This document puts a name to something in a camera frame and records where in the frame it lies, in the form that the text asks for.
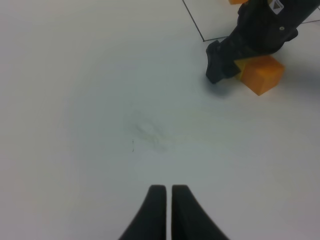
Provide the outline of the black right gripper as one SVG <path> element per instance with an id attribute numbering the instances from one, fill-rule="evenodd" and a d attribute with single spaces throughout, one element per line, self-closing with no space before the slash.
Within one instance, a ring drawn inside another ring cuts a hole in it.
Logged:
<path id="1" fill-rule="evenodd" d="M 269 55 L 298 35 L 297 27 L 318 7 L 318 0 L 249 0 L 238 10 L 237 26 L 206 49 L 207 79 L 216 84 L 240 73 L 232 62 Z"/>

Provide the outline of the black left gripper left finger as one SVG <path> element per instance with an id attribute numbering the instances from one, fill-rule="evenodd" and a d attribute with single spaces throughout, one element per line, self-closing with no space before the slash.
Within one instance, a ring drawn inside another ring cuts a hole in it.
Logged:
<path id="1" fill-rule="evenodd" d="M 165 240 L 167 191 L 164 185 L 151 185 L 146 197 L 121 240 Z"/>

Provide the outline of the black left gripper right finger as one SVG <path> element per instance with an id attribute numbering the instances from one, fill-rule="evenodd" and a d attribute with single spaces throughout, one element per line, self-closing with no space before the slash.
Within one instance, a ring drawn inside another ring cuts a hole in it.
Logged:
<path id="1" fill-rule="evenodd" d="M 206 214 L 187 185 L 173 185 L 171 198 L 173 240 L 227 240 Z"/>

